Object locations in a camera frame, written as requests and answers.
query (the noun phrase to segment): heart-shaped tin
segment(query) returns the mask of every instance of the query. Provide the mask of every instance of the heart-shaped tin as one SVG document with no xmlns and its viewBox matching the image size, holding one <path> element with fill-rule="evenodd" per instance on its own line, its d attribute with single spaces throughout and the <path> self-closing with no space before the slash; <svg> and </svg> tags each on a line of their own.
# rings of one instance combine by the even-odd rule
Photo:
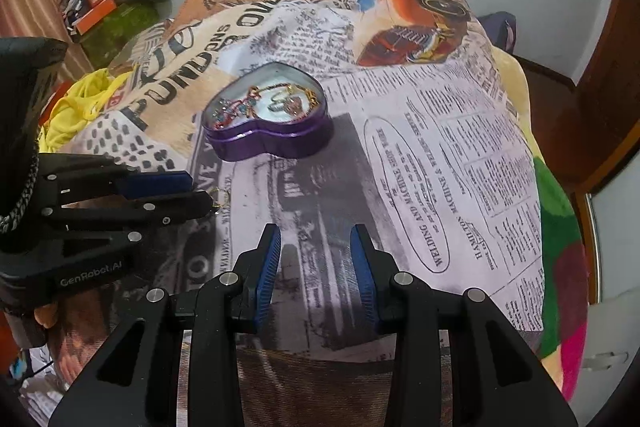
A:
<svg viewBox="0 0 640 427">
<path fill-rule="evenodd" d="M 265 64 L 226 86 L 207 104 L 202 126 L 225 161 L 263 152 L 283 158 L 310 156 L 334 133 L 320 84 L 281 62 Z"/>
</svg>

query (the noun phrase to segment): pink fabric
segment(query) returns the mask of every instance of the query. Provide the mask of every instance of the pink fabric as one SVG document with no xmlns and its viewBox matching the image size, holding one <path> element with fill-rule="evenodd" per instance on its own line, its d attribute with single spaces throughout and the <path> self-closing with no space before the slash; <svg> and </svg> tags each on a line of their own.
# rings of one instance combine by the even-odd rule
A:
<svg viewBox="0 0 640 427">
<path fill-rule="evenodd" d="M 584 322 L 560 346 L 560 360 L 564 377 L 562 380 L 562 396 L 567 401 L 574 395 L 575 386 L 578 384 L 578 374 L 582 365 L 582 354 L 586 338 L 587 323 Z"/>
</svg>

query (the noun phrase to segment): gray rope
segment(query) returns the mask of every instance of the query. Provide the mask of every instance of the gray rope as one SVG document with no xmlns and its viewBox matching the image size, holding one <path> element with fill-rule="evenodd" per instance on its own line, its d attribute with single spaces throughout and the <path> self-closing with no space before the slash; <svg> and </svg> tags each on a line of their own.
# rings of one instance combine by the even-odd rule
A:
<svg viewBox="0 0 640 427">
<path fill-rule="evenodd" d="M 27 209 L 29 201 L 31 201 L 33 187 L 35 186 L 36 179 L 38 177 L 39 158 L 38 146 L 36 144 L 36 148 L 33 152 L 33 158 L 31 159 L 31 166 L 29 167 L 29 175 L 27 176 L 27 181 L 24 184 L 20 197 L 9 214 L 6 216 L 0 216 L 0 233 L 7 233 L 18 228 L 20 220 L 24 215 L 24 211 Z"/>
</svg>

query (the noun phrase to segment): purple heart-shaped box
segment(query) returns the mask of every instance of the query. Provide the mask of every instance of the purple heart-shaped box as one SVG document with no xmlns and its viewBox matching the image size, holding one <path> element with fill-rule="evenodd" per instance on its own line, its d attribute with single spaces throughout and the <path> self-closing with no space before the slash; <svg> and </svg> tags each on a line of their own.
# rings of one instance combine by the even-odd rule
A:
<svg viewBox="0 0 640 427">
<path fill-rule="evenodd" d="M 216 127 L 219 120 L 216 119 L 215 111 L 224 101 L 241 100 L 253 87 L 264 89 L 264 98 L 267 98 L 270 90 L 275 91 L 275 88 L 270 89 L 270 86 L 281 84 L 311 89 L 318 99 L 318 105 L 308 110 L 305 116 L 291 117 L 290 121 L 277 121 L 275 117 L 271 119 L 275 112 L 263 110 L 260 118 L 240 116 L 235 122 L 232 121 L 224 127 Z M 282 90 L 276 92 L 275 96 L 282 96 Z M 334 133 L 334 123 L 329 116 L 320 84 L 304 71 L 281 62 L 265 64 L 226 86 L 207 104 L 202 127 L 219 158 L 225 161 L 245 160 L 263 152 L 283 158 L 311 156 L 325 147 Z"/>
</svg>

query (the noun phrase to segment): jewelry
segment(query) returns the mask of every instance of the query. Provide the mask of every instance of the jewelry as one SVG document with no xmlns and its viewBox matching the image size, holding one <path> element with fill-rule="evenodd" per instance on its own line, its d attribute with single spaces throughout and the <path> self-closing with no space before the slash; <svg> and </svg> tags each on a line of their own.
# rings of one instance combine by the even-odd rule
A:
<svg viewBox="0 0 640 427">
<path fill-rule="evenodd" d="M 231 124 L 234 118 L 239 116 L 263 120 L 255 112 L 255 106 L 258 99 L 262 97 L 262 93 L 265 91 L 280 89 L 283 87 L 285 87 L 286 90 L 278 92 L 271 97 L 271 103 L 268 106 L 268 109 L 271 112 L 284 111 L 289 116 L 292 116 L 297 120 L 305 118 L 313 109 L 318 107 L 319 102 L 316 93 L 313 90 L 299 86 L 298 84 L 281 83 L 275 84 L 274 86 L 263 87 L 262 89 L 256 86 L 251 86 L 247 91 L 246 97 L 240 100 L 228 100 L 226 98 L 221 98 L 216 102 L 211 114 L 215 122 L 213 127 L 216 129 L 225 128 Z M 296 90 L 303 92 L 309 102 L 309 109 L 305 114 L 302 114 L 302 99 L 299 96 L 292 96 L 292 93 Z"/>
<path fill-rule="evenodd" d="M 218 198 L 217 197 L 214 198 L 212 192 L 215 192 L 216 194 L 219 194 L 220 192 L 224 192 L 225 199 L 222 201 L 222 203 L 218 203 Z M 228 204 L 231 202 L 231 193 L 228 190 L 226 190 L 226 188 L 211 187 L 207 189 L 207 194 L 211 196 L 211 201 L 212 201 L 211 206 L 217 207 L 217 210 L 214 212 L 215 216 L 217 216 L 220 213 L 220 211 L 226 206 L 228 206 Z"/>
</svg>

